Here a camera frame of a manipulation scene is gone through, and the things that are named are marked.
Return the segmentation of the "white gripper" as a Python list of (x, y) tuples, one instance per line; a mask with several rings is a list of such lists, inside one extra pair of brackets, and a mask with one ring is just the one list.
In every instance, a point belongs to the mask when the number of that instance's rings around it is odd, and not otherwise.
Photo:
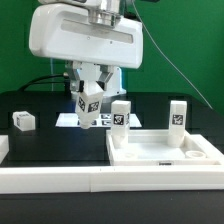
[(138, 68), (141, 65), (142, 24), (121, 17), (111, 28), (90, 23), (85, 8), (46, 4), (33, 14), (29, 48), (39, 57), (69, 60), (65, 67), (72, 92), (83, 91), (84, 81), (79, 75), (81, 62), (101, 65), (97, 83), (106, 90), (114, 66)]

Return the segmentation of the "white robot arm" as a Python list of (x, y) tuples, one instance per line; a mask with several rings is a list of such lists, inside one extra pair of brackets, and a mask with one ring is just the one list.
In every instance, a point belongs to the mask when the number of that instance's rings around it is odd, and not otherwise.
[(120, 12), (122, 0), (38, 0), (30, 27), (33, 55), (66, 62), (70, 91), (82, 88), (78, 70), (98, 65), (99, 82), (109, 81), (116, 67), (142, 63), (142, 24)]

